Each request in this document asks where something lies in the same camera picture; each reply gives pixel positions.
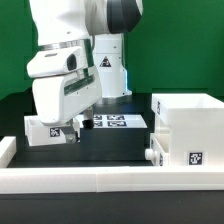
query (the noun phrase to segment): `white container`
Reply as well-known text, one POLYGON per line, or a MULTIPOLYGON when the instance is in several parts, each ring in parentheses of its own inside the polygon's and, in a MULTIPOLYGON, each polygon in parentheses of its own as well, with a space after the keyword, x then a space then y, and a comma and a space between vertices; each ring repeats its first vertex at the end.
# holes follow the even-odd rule
MULTIPOLYGON (((25 121, 25 135, 28 138, 30 146, 41 146, 41 145, 55 145, 65 144, 66 136, 64 135, 61 127, 47 127, 44 126, 38 116, 26 116, 25 121)), ((80 125, 78 120, 73 119, 73 128, 78 132, 80 136, 80 125)))
POLYGON ((146 157, 154 165, 224 165, 224 103, 206 94, 153 94, 152 110, 146 157))

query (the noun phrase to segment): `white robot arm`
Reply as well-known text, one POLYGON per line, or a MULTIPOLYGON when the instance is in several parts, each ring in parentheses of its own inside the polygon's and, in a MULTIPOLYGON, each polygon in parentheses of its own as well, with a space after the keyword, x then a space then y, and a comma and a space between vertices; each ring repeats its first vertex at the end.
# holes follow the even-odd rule
POLYGON ((102 96, 90 36, 131 31, 142 0, 30 0, 30 6, 40 47, 27 65, 37 112, 44 125, 63 125, 102 96))

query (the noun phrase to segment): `black surface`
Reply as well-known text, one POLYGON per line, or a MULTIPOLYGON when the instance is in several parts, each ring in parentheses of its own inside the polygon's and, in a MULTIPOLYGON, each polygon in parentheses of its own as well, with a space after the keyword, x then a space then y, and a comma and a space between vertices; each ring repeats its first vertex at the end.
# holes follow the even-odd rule
MULTIPOLYGON (((147 124, 153 124, 154 118, 149 110, 149 98, 149 95, 135 95, 131 103, 116 107, 98 106, 95 112, 106 114, 140 112, 147 124)), ((18 160, 15 158, 10 164, 11 167, 150 165, 142 158, 132 161, 113 161, 105 158, 101 161, 93 159, 66 161, 61 157, 50 161, 22 159, 23 156, 29 158, 28 154, 33 154, 33 157, 36 155, 34 152, 27 154, 27 151, 24 151, 26 139, 22 134, 24 131, 23 115, 34 113, 35 108, 33 108, 30 92, 13 94, 0 101, 0 136, 17 136, 17 145, 21 150, 21 158, 18 160)), ((131 153, 134 157, 139 156, 135 154, 135 150, 131 153)), ((224 191, 0 195, 1 224, 223 224, 223 222, 224 191)))
POLYGON ((16 154, 26 161, 145 161, 144 129, 80 130, 76 144, 30 147, 28 142, 16 154))
POLYGON ((224 192, 0 195, 1 224, 223 224, 224 192))

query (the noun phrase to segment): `open box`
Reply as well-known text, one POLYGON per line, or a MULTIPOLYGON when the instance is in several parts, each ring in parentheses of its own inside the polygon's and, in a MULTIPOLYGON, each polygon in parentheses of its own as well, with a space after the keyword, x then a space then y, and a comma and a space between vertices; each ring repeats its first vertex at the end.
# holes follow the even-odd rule
POLYGON ((224 103, 206 94, 153 94, 154 165, 224 165, 224 103))

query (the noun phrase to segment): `white base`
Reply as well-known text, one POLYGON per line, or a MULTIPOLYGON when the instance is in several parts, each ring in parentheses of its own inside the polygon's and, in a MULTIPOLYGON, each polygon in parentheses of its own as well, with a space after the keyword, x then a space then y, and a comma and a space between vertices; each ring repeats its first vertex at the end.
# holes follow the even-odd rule
MULTIPOLYGON (((4 138, 1 167, 15 152, 15 138, 4 138)), ((224 190, 224 167, 0 169, 0 194, 179 190, 224 190)))

